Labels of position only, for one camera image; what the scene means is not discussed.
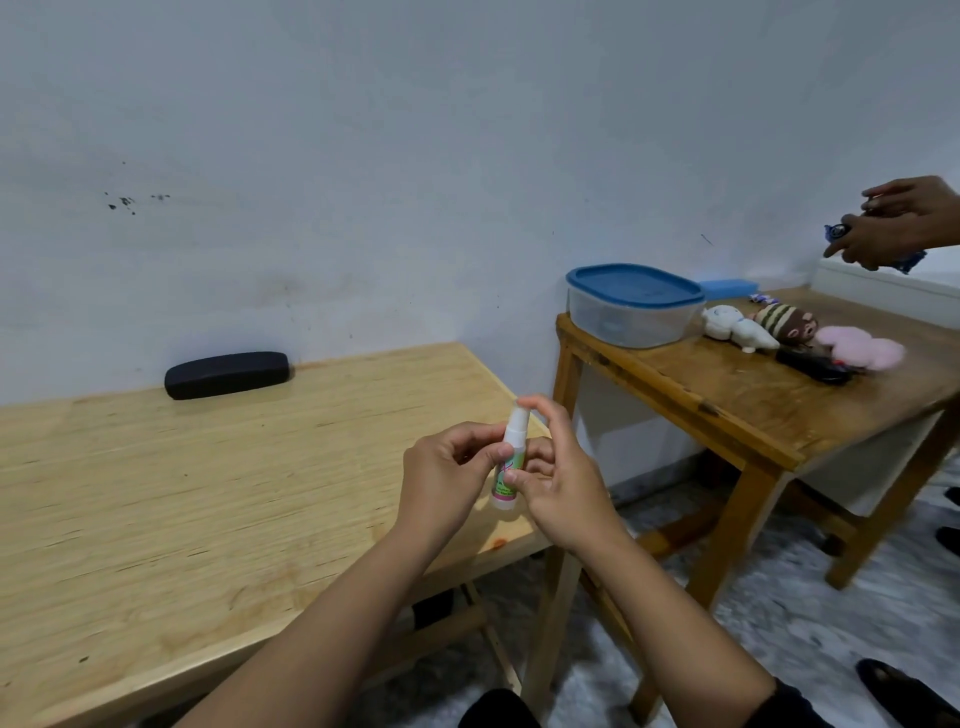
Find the blue toy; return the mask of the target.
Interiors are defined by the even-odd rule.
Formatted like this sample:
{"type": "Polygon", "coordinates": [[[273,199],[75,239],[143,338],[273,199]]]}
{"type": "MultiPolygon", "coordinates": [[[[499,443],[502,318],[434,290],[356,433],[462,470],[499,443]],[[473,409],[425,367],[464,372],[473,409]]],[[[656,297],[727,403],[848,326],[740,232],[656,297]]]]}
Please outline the blue toy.
{"type": "MultiPolygon", "coordinates": [[[[848,224],[825,224],[823,226],[823,237],[827,246],[832,246],[838,240],[846,237],[851,230],[852,228],[848,224]]],[[[927,255],[928,253],[925,250],[919,250],[896,261],[884,263],[881,267],[890,268],[904,275],[908,275],[927,255]]]]}

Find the flat blue box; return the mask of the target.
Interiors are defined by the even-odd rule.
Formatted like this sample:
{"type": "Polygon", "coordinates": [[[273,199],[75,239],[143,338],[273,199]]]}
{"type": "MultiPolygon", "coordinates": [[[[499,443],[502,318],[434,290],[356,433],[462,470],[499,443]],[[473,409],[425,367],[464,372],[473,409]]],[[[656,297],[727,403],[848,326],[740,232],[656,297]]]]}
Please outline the flat blue box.
{"type": "Polygon", "coordinates": [[[723,278],[699,281],[705,302],[749,299],[761,292],[760,285],[745,278],[723,278]]]}

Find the black sleeve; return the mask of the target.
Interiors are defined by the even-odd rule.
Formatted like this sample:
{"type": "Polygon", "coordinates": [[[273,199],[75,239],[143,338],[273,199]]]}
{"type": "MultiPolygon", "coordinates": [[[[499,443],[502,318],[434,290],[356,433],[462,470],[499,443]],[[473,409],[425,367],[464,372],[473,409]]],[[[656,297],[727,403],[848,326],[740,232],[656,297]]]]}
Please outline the black sleeve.
{"type": "Polygon", "coordinates": [[[814,710],[810,701],[791,685],[774,679],[773,692],[741,728],[834,728],[814,710]]]}

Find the black oblong object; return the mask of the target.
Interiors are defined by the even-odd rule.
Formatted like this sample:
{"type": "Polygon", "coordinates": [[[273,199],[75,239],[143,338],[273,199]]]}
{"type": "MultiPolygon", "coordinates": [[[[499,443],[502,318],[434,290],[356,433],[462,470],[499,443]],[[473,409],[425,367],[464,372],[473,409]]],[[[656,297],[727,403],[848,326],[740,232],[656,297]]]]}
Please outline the black oblong object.
{"type": "Polygon", "coordinates": [[[834,360],[811,346],[781,346],[775,361],[803,374],[816,383],[843,386],[857,373],[854,368],[834,360]]]}

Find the light wooden table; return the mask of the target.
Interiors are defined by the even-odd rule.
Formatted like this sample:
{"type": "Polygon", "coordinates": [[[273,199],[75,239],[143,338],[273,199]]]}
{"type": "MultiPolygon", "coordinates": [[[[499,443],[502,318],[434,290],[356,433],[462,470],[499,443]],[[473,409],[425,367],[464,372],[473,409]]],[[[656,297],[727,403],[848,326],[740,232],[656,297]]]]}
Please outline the light wooden table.
{"type": "Polygon", "coordinates": [[[0,728],[212,690],[389,531],[409,447],[515,397],[449,343],[205,399],[0,407],[0,728]]]}

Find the person's right hand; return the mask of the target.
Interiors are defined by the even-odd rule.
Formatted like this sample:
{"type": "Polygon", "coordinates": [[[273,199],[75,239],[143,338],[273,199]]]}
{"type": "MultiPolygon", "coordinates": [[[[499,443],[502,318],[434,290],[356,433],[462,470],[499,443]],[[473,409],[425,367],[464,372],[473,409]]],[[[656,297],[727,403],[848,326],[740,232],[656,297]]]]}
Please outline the person's right hand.
{"type": "Polygon", "coordinates": [[[601,471],[578,441],[568,411],[557,401],[530,394],[516,400],[546,421],[555,458],[526,458],[523,470],[542,476],[542,495],[525,498],[538,529],[555,546],[589,562],[601,547],[628,538],[601,471]]]}

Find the brown striped plush toy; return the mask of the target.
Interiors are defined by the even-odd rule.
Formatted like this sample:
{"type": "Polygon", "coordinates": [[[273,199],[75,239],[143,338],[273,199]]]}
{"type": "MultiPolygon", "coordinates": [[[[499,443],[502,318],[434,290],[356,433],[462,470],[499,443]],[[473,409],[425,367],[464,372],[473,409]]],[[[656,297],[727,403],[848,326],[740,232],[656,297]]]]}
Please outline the brown striped plush toy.
{"type": "Polygon", "coordinates": [[[808,345],[819,330],[819,321],[810,311],[784,302],[765,305],[751,320],[784,347],[808,345]]]}

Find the pink plush toy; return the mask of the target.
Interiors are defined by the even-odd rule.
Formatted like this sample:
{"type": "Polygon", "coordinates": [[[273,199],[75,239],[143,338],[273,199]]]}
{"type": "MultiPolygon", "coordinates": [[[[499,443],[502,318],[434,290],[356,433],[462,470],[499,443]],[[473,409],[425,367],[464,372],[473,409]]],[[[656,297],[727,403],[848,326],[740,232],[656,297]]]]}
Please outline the pink plush toy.
{"type": "Polygon", "coordinates": [[[889,371],[898,367],[906,356],[904,345],[875,337],[856,326],[823,326],[817,330],[812,342],[834,362],[860,371],[889,371]]]}

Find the black trousers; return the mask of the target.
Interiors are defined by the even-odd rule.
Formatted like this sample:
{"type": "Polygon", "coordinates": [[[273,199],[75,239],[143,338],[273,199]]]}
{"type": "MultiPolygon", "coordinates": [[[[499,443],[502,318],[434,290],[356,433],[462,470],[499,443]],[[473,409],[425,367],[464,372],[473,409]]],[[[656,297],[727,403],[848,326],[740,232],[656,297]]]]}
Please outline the black trousers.
{"type": "Polygon", "coordinates": [[[463,713],[457,728],[542,728],[534,712],[508,688],[483,693],[463,713]]]}

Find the person's left forearm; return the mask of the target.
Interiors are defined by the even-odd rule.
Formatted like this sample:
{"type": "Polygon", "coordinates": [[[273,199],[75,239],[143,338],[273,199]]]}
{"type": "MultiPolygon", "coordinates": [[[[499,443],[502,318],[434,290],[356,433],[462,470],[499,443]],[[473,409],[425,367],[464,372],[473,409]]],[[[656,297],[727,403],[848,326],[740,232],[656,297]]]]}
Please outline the person's left forearm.
{"type": "Polygon", "coordinates": [[[400,515],[390,531],[174,728],[331,728],[403,602],[462,520],[400,515]]]}

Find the black sandal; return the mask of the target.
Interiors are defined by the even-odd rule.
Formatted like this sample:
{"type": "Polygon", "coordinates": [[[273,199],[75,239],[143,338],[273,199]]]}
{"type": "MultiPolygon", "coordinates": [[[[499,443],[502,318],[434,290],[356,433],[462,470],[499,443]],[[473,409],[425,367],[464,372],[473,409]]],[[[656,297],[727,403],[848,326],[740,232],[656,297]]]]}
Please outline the black sandal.
{"type": "Polygon", "coordinates": [[[924,682],[875,659],[862,659],[855,669],[873,700],[901,728],[960,728],[960,710],[924,682]]]}

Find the white plush toy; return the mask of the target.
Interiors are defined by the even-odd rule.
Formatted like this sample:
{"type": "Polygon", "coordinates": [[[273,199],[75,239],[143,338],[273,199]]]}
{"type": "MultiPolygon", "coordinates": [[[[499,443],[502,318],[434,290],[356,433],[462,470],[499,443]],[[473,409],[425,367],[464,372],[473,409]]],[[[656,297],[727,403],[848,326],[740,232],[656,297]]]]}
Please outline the white plush toy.
{"type": "Polygon", "coordinates": [[[751,355],[759,351],[776,351],[781,344],[760,323],[730,305],[716,305],[701,312],[703,335],[729,341],[751,355]]]}

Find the dark wooden table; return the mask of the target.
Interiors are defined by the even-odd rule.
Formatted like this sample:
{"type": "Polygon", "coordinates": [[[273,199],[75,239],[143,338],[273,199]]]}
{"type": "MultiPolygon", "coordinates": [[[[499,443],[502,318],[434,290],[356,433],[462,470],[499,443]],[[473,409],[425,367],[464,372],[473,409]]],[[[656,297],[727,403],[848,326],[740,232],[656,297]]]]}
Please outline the dark wooden table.
{"type": "Polygon", "coordinates": [[[778,502],[839,544],[824,579],[845,589],[960,440],[960,330],[807,288],[778,295],[828,324],[858,326],[904,344],[904,362],[831,386],[769,355],[741,353],[704,336],[629,349],[587,333],[570,313],[556,319],[554,395],[568,413],[588,366],[740,471],[725,504],[712,503],[638,537],[659,558],[709,537],[686,586],[707,611],[714,610],[778,502]],[[812,494],[809,472],[830,457],[930,416],[937,417],[932,427],[869,516],[812,494]]]}

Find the black glasses case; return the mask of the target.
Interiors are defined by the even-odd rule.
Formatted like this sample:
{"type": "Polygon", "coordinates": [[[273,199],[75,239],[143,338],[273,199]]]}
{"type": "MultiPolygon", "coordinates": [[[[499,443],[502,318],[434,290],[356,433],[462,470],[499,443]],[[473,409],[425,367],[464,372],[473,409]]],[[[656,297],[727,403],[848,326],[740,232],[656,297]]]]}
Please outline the black glasses case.
{"type": "Polygon", "coordinates": [[[196,400],[286,383],[292,372],[285,353],[256,350],[180,363],[166,371],[163,386],[172,400],[196,400]]]}

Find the person's left hand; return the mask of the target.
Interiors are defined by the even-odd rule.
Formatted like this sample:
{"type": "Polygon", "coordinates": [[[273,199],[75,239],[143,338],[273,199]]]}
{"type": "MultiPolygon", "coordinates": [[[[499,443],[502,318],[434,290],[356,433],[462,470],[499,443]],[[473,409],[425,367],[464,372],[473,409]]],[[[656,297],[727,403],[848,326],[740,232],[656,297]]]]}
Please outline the person's left hand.
{"type": "Polygon", "coordinates": [[[492,471],[464,464],[488,444],[503,442],[506,423],[463,421],[418,439],[403,455],[403,479],[394,529],[445,547],[474,509],[492,471]]]}

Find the person's right forearm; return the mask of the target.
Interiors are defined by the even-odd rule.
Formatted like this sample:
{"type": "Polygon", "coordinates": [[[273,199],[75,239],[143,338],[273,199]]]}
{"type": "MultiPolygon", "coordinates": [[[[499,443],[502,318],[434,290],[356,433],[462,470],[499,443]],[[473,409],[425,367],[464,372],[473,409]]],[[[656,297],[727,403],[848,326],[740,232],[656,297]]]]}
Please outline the person's right forearm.
{"type": "Polygon", "coordinates": [[[588,528],[574,552],[625,618],[677,728],[745,728],[775,678],[620,526],[588,528]]]}

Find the clear container with blue lid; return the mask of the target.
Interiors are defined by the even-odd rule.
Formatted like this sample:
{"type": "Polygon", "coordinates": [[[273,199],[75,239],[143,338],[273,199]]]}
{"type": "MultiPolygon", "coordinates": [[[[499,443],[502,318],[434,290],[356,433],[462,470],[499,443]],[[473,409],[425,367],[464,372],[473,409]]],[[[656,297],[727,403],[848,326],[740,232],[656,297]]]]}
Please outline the clear container with blue lid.
{"type": "Polygon", "coordinates": [[[572,324],[626,349],[681,340],[706,300],[699,283],[640,264],[582,266],[569,271],[565,280],[572,324]]]}

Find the small white spray bottle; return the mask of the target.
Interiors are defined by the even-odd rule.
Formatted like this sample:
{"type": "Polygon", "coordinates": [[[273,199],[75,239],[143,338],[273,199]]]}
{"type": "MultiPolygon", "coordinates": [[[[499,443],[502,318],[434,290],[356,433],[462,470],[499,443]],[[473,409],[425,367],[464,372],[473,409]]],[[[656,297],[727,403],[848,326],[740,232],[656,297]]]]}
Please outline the small white spray bottle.
{"type": "Polygon", "coordinates": [[[530,413],[531,411],[528,408],[517,403],[514,403],[510,410],[503,442],[511,446],[511,455],[510,458],[495,468],[490,489],[490,502],[500,510],[511,511],[518,501],[517,491],[505,481],[504,474],[514,470],[523,470],[530,413]]]}

